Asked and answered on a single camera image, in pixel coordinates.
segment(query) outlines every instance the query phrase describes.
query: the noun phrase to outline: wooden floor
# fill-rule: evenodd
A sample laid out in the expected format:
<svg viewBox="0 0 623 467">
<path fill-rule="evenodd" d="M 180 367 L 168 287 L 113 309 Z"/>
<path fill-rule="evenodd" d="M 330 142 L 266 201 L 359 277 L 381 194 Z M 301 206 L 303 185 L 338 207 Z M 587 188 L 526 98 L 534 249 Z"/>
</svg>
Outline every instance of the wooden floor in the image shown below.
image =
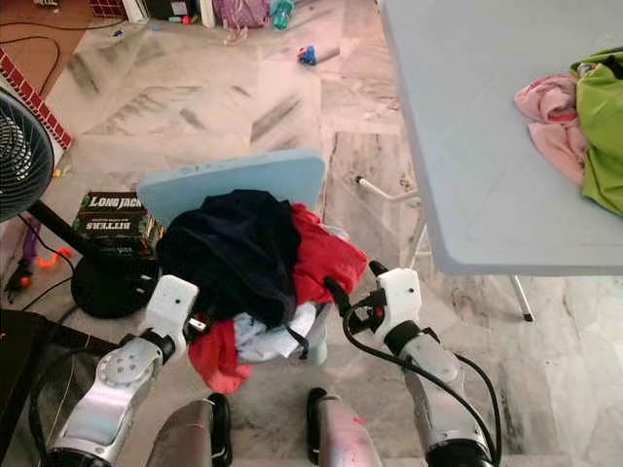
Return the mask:
<svg viewBox="0 0 623 467">
<path fill-rule="evenodd" d="M 26 21 L 62 27 L 88 27 L 93 19 L 89 0 L 59 0 L 59 7 L 34 5 L 32 0 L 2 0 L 0 2 L 0 47 L 16 63 L 30 84 L 44 97 L 64 69 L 84 31 L 59 31 L 32 24 L 10 25 Z M 41 36 L 24 41 L 3 44 L 29 36 Z M 55 66 L 56 48 L 59 55 Z"/>
</svg>

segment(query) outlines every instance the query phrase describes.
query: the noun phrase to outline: black power cord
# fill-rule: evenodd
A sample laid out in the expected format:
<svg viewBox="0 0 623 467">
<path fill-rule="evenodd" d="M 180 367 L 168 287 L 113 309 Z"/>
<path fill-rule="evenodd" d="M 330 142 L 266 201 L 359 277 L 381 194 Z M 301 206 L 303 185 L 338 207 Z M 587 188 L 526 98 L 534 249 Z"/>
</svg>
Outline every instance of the black power cord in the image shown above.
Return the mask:
<svg viewBox="0 0 623 467">
<path fill-rule="evenodd" d="M 56 29 L 58 31 L 91 31 L 94 29 L 106 29 L 107 27 L 117 26 L 125 21 L 126 21 L 125 19 L 122 19 L 120 21 L 113 22 L 112 24 L 103 24 L 100 26 L 91 26 L 91 27 L 66 27 L 66 26 L 53 26 L 51 24 L 44 24 L 41 22 L 13 21 L 13 22 L 1 23 L 0 27 L 16 26 L 16 25 L 32 25 L 32 26 L 49 27 L 50 29 Z M 29 41 L 31 39 L 44 39 L 44 40 L 51 41 L 55 45 L 55 63 L 52 65 L 52 68 L 48 72 L 48 75 L 46 76 L 46 79 L 44 80 L 43 85 L 41 85 L 41 87 L 38 90 L 38 92 L 41 94 L 45 90 L 46 85 L 48 84 L 48 81 L 52 77 L 52 74 L 54 73 L 54 71 L 56 70 L 56 66 L 58 65 L 58 59 L 60 58 L 60 45 L 58 44 L 58 41 L 48 36 L 25 36 L 25 37 L 20 37 L 19 39 L 12 39 L 10 41 L 1 41 L 0 45 L 13 44 L 15 42 L 22 42 L 22 41 Z"/>
<path fill-rule="evenodd" d="M 484 372 L 482 368 L 480 368 L 475 362 L 472 362 L 467 357 L 463 357 L 455 353 L 455 356 L 460 362 L 463 362 L 465 365 L 471 367 L 474 370 L 480 379 L 487 386 L 487 390 L 489 391 L 489 396 L 491 397 L 491 404 L 494 408 L 494 424 L 495 424 L 495 457 L 496 463 L 495 465 L 499 465 L 502 459 L 502 420 L 499 413 L 499 404 L 497 403 L 497 396 L 495 395 L 494 384 L 491 382 L 487 374 Z"/>
<path fill-rule="evenodd" d="M 89 350 L 85 347 L 74 348 L 72 350 L 68 350 L 56 357 L 44 373 L 42 373 L 37 381 L 33 384 L 30 389 L 30 409 L 28 411 L 28 427 L 30 428 L 30 434 L 35 442 L 35 447 L 37 448 L 37 452 L 39 453 L 39 457 L 41 460 L 46 458 L 47 447 L 46 447 L 46 437 L 43 433 L 43 427 L 41 424 L 41 417 L 39 415 L 39 395 L 41 394 L 41 390 L 43 389 L 46 381 L 50 378 L 52 373 L 56 370 L 58 365 L 60 365 L 64 360 L 69 357 L 72 357 L 78 353 L 85 353 Z"/>
<path fill-rule="evenodd" d="M 72 279 L 72 277 L 74 276 L 74 265 L 71 263 L 71 261 L 69 261 L 69 258 L 67 258 L 65 255 L 63 255 L 62 253 L 58 253 L 56 250 L 54 250 L 52 247 L 48 246 L 46 244 L 45 241 L 43 241 L 43 238 L 41 238 L 41 236 L 39 235 L 39 233 L 37 231 L 35 231 L 35 229 L 32 227 L 32 225 L 21 215 L 18 214 L 18 217 L 21 219 L 21 221 L 28 227 L 28 229 L 37 237 L 37 240 L 39 240 L 39 243 L 41 243 L 41 245 L 48 251 L 51 251 L 55 254 L 57 254 L 60 258 L 62 258 L 65 263 L 67 263 L 67 265 L 69 265 L 69 268 L 71 269 L 71 275 L 65 279 L 62 279 L 61 281 L 57 282 L 56 284 L 54 284 L 52 287 L 49 287 L 48 289 L 44 290 L 38 297 L 36 297 L 34 300 L 32 300 L 28 305 L 26 305 L 24 308 L 21 309 L 21 311 L 26 311 L 27 309 L 29 309 L 31 306 L 35 305 L 37 302 L 39 302 L 44 296 L 48 295 L 48 293 L 52 292 L 56 287 L 59 287 L 60 285 L 64 284 L 65 282 L 68 282 Z"/>
<path fill-rule="evenodd" d="M 478 423 L 478 426 L 482 430 L 483 436 L 485 437 L 485 441 L 487 443 L 487 448 L 489 449 L 489 452 L 490 452 L 490 454 L 492 456 L 493 465 L 495 467 L 499 466 L 499 463 L 500 463 L 500 460 L 501 460 L 501 425 L 499 423 L 499 407 L 497 405 L 497 398 L 495 396 L 495 392 L 493 391 L 494 387 L 491 384 L 491 381 L 489 380 L 489 378 L 487 377 L 485 372 L 483 372 L 482 369 L 480 369 L 480 367 L 478 367 L 471 360 L 467 360 L 464 357 L 461 357 L 459 359 L 459 360 L 462 359 L 461 361 L 464 361 L 464 363 L 466 363 L 467 365 L 472 367 L 474 370 L 477 369 L 476 371 L 478 372 L 478 375 L 480 375 L 481 377 L 484 376 L 485 384 L 487 384 L 487 388 L 490 390 L 490 393 L 491 393 L 491 396 L 492 396 L 492 401 L 495 401 L 495 404 L 494 404 L 495 434 L 496 434 L 496 437 L 497 437 L 495 444 L 494 444 L 494 440 L 493 440 L 493 438 L 491 436 L 491 432 L 487 428 L 487 424 L 482 419 L 482 417 L 478 414 L 478 412 L 476 412 L 476 410 L 471 406 L 471 404 L 469 404 L 469 402 L 467 402 L 452 387 L 450 387 L 444 381 L 442 381 L 441 379 L 439 379 L 438 377 L 436 377 L 432 373 L 427 372 L 426 370 L 424 370 L 421 367 L 413 365 L 412 363 L 407 362 L 405 360 L 401 360 L 400 358 L 395 357 L 395 356 L 391 355 L 390 353 L 382 352 L 382 351 L 380 351 L 380 350 L 378 350 L 376 348 L 370 347 L 370 346 L 368 346 L 368 345 L 358 341 L 354 337 L 354 335 L 350 331 L 350 327 L 348 326 L 348 323 L 349 323 L 350 318 L 352 317 L 352 314 L 355 312 L 355 310 L 358 307 L 359 307 L 359 304 L 351 306 L 344 313 L 342 326 L 343 326 L 343 329 L 344 329 L 344 334 L 346 335 L 348 341 L 350 343 L 352 343 L 355 347 L 357 347 L 359 350 L 362 350 L 362 351 L 364 351 L 364 352 L 366 352 L 366 353 L 368 353 L 370 355 L 373 355 L 375 357 L 381 358 L 382 360 L 386 360 L 387 362 L 390 362 L 390 363 L 393 363 L 395 365 L 398 365 L 399 367 L 401 367 L 401 368 L 403 368 L 405 370 L 408 370 L 408 371 L 413 372 L 413 373 L 415 373 L 417 375 L 420 375 L 421 377 L 429 380 L 430 382 L 432 382 L 433 384 L 435 384 L 436 386 L 440 387 L 441 389 L 446 391 L 448 394 L 453 396 L 455 399 L 457 399 L 457 401 L 462 406 L 465 407 L 465 409 L 469 412 L 469 414 L 474 417 L 474 419 L 476 420 L 476 423 Z"/>
<path fill-rule="evenodd" d="M 87 26 L 87 27 L 69 27 L 69 26 L 54 26 L 51 24 L 44 24 L 43 22 L 32 22 L 32 21 L 12 21 L 12 22 L 2 22 L 0 23 L 0 27 L 2 26 L 17 26 L 17 25 L 30 25 L 30 26 L 41 26 L 41 27 L 49 27 L 50 29 L 56 29 L 58 31 L 92 31 L 95 29 L 106 29 L 107 27 L 113 27 L 121 24 L 122 22 L 126 22 L 125 19 L 121 19 L 120 21 L 113 22 L 111 24 L 101 24 L 100 26 Z"/>
<path fill-rule="evenodd" d="M 26 37 L 20 37 L 19 39 L 12 39 L 10 41 L 2 41 L 2 42 L 0 42 L 0 45 L 3 45 L 3 44 L 13 44 L 15 42 L 29 41 L 31 39 L 43 39 L 43 40 L 46 40 L 46 41 L 50 41 L 50 42 L 52 42 L 55 45 L 55 62 L 52 65 L 52 68 L 50 68 L 50 71 L 48 72 L 48 75 L 46 76 L 46 79 L 43 81 L 43 84 L 37 90 L 37 92 L 39 92 L 40 94 L 43 94 L 44 89 L 48 85 L 48 81 L 50 80 L 50 77 L 52 77 L 52 74 L 56 70 L 56 66 L 58 65 L 58 58 L 60 57 L 60 45 L 58 44 L 56 39 L 53 39 L 52 37 L 47 37 L 47 36 L 26 36 Z"/>
</svg>

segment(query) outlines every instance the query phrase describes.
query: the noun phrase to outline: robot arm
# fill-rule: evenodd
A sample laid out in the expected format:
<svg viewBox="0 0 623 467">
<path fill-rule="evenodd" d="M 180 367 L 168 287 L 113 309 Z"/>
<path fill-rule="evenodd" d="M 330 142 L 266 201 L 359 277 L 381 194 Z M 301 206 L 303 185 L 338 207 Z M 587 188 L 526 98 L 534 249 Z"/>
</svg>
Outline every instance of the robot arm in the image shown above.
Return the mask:
<svg viewBox="0 0 623 467">
<path fill-rule="evenodd" d="M 387 270 L 373 262 L 378 288 L 355 308 L 366 306 L 367 319 L 359 318 L 350 309 L 344 291 L 328 279 L 341 314 L 348 319 L 348 329 L 356 334 L 365 329 L 375 340 L 385 344 L 400 361 L 418 367 L 441 380 L 458 396 L 465 399 L 463 368 L 454 355 L 445 349 L 430 329 L 421 329 L 417 322 L 421 307 L 418 274 L 412 269 Z M 491 467 L 494 465 L 489 444 L 476 418 L 451 395 L 413 371 L 404 370 L 405 383 L 413 397 L 415 419 L 426 460 L 431 467 Z"/>
<path fill-rule="evenodd" d="M 182 329 L 198 292 L 195 285 L 172 275 L 160 279 L 147 305 L 142 333 L 99 361 L 95 382 L 67 419 L 44 467 L 115 464 L 134 413 L 163 364 L 186 349 Z"/>
</svg>

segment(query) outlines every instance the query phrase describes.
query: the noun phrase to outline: blue toy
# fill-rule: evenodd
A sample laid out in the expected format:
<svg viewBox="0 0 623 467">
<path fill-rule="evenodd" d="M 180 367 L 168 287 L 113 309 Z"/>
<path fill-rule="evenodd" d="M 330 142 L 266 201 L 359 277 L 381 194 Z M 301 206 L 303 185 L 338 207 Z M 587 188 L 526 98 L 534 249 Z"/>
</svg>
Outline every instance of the blue toy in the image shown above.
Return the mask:
<svg viewBox="0 0 623 467">
<path fill-rule="evenodd" d="M 315 49 L 313 46 L 302 47 L 296 53 L 296 56 L 299 58 L 301 63 L 305 63 L 306 65 L 315 65 Z"/>
</svg>

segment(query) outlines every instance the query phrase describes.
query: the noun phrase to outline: toy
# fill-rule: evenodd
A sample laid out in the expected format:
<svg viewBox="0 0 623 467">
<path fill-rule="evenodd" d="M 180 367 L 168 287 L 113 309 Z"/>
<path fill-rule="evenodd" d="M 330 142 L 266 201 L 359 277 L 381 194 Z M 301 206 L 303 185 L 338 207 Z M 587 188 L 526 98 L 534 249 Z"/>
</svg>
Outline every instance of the toy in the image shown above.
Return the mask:
<svg viewBox="0 0 623 467">
<path fill-rule="evenodd" d="M 306 65 L 315 65 L 315 49 L 313 46 L 302 47 L 296 53 L 297 58 L 301 63 L 305 63 Z"/>
<path fill-rule="evenodd" d="M 43 258 L 35 258 L 35 263 L 39 268 L 49 269 L 58 262 L 58 256 L 60 255 L 64 256 L 65 258 L 71 258 L 71 250 L 63 246 L 62 248 L 59 248 L 55 251 L 49 261 L 46 261 Z"/>
</svg>

